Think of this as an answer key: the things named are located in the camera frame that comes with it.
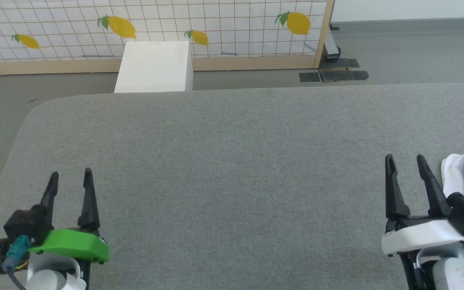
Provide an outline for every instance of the folded cloth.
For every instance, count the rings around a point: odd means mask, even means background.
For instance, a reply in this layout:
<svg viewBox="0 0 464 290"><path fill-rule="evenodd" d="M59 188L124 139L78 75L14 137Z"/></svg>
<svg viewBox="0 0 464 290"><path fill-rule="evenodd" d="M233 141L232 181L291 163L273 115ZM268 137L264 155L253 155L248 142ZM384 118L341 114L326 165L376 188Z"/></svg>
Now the folded cloth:
<svg viewBox="0 0 464 290"><path fill-rule="evenodd" d="M445 197L451 193L464 196L464 154L451 154L441 162L441 180Z"/></svg>

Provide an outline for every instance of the concrete floor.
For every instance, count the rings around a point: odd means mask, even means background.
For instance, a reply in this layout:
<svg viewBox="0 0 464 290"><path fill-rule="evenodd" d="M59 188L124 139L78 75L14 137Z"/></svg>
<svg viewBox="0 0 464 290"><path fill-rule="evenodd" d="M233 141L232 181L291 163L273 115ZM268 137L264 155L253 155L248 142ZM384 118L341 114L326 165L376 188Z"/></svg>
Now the concrete floor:
<svg viewBox="0 0 464 290"><path fill-rule="evenodd" d="M464 83L464 21L340 28L334 36L342 57L357 58L368 80L300 83L298 73L313 70L196 72L193 89ZM116 78L116 73L0 76L0 173L22 121L34 107L58 97L112 92Z"/></svg>

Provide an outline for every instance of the gray table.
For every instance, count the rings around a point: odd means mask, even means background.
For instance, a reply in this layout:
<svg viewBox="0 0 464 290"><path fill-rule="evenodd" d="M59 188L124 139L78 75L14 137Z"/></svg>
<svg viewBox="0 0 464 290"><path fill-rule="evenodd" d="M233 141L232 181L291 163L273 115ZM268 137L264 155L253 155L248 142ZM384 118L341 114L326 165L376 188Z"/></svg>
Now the gray table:
<svg viewBox="0 0 464 290"><path fill-rule="evenodd" d="M30 113L2 171L0 237L55 170L54 225L75 226L91 167L111 249L94 290L403 290L380 243L390 152L425 213L416 154L439 173L464 153L464 85L56 99ZM0 276L0 289L14 287Z"/></svg>

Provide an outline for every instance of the green plastic part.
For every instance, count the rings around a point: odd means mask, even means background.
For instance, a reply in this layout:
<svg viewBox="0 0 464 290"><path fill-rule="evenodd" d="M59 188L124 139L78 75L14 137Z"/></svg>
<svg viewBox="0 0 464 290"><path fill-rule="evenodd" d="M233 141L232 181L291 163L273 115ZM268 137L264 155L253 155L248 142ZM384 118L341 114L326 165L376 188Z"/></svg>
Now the green plastic part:
<svg viewBox="0 0 464 290"><path fill-rule="evenodd" d="M97 236L70 229L51 230L44 243L29 249L51 254L86 259L95 263L108 262L109 248Z"/></svg>

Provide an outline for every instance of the white wall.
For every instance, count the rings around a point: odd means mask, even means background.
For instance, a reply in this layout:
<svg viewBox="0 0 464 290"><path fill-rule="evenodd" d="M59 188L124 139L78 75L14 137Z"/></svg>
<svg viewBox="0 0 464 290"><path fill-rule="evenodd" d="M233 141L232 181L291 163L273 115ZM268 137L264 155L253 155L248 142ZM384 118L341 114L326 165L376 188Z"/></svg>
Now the white wall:
<svg viewBox="0 0 464 290"><path fill-rule="evenodd" d="M464 18L463 0L336 0L332 22Z"/></svg>

